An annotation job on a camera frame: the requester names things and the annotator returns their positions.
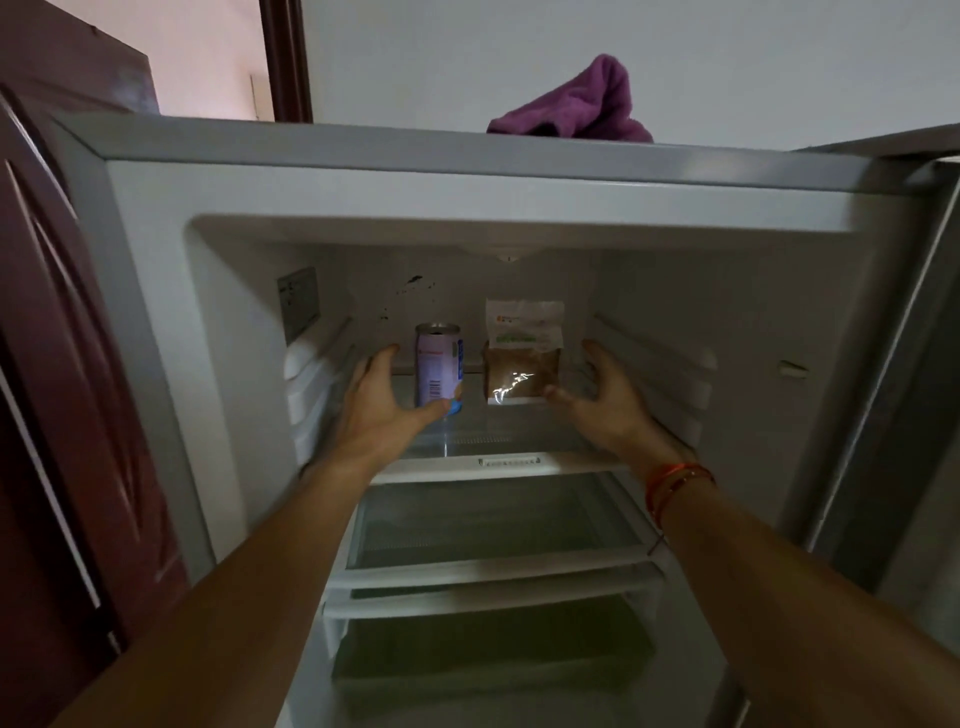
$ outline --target refrigerator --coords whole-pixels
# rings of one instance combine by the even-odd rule
[[[57,125],[194,579],[297,486],[358,357],[399,343],[411,405],[415,326],[461,328],[463,411],[354,513],[295,728],[731,724],[735,683],[640,485],[544,405],[487,404],[485,301],[563,301],[569,387],[591,391],[578,342],[597,339],[721,488],[830,558],[960,269],[957,173],[929,150]]]

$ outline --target person's right arm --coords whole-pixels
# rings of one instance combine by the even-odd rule
[[[613,357],[584,347],[597,400],[550,401],[645,483],[690,461]],[[740,508],[709,480],[666,502],[663,532],[747,694],[779,724],[960,726],[960,660]]]

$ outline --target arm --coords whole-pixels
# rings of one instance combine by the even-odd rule
[[[690,462],[610,354],[584,346],[597,401],[564,390],[548,398],[640,482],[659,466]],[[708,480],[682,486],[662,524],[731,667],[780,724],[960,725],[960,661]]]
[[[354,507],[373,476],[449,408],[446,400],[396,405],[396,349],[357,365],[334,447],[293,497],[54,728],[274,725]]]

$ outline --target person's left arm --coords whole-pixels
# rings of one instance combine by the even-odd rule
[[[299,490],[53,728],[276,723],[353,509],[373,476],[449,408],[397,406],[397,349],[357,365],[334,447]]]

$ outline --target bracelet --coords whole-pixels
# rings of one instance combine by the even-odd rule
[[[660,487],[660,485],[671,475],[675,475],[680,471],[690,470],[691,468],[699,468],[700,466],[697,463],[678,463],[677,465],[664,465],[647,476],[647,490],[646,490],[646,506],[647,513],[651,517],[654,515],[654,493]]]
[[[687,469],[687,472],[684,474],[683,477],[677,478],[667,486],[666,494],[664,495],[663,498],[660,499],[660,503],[658,504],[658,506],[653,511],[650,511],[650,515],[653,517],[653,520],[654,520],[654,525],[660,531],[663,530],[663,524],[661,522],[663,518],[663,511],[666,509],[667,505],[669,505],[670,500],[673,498],[673,496],[677,493],[677,491],[683,488],[683,486],[686,485],[691,480],[701,480],[701,479],[709,480],[711,483],[713,483],[714,486],[717,484],[716,478],[713,477],[713,473],[711,473],[709,470],[699,465],[694,465]],[[648,493],[648,500],[650,500],[650,502],[653,501],[653,499],[649,496],[649,493]]]

